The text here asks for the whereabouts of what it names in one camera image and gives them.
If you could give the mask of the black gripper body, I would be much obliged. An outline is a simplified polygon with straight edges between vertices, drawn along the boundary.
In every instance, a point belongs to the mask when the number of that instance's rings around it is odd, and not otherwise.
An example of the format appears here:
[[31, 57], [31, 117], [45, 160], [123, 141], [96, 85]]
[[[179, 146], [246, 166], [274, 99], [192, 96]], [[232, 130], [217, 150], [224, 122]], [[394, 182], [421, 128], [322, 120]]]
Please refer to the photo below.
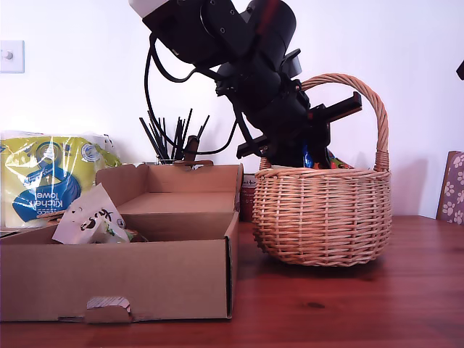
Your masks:
[[331, 123], [362, 109], [361, 96], [354, 92], [348, 99], [326, 107], [310, 106], [300, 80], [289, 78], [256, 79], [232, 78], [231, 103], [245, 142], [237, 148], [236, 156], [255, 154], [268, 158], [271, 136], [279, 129], [294, 130], [305, 127], [303, 159], [310, 155], [312, 127], [318, 123]]

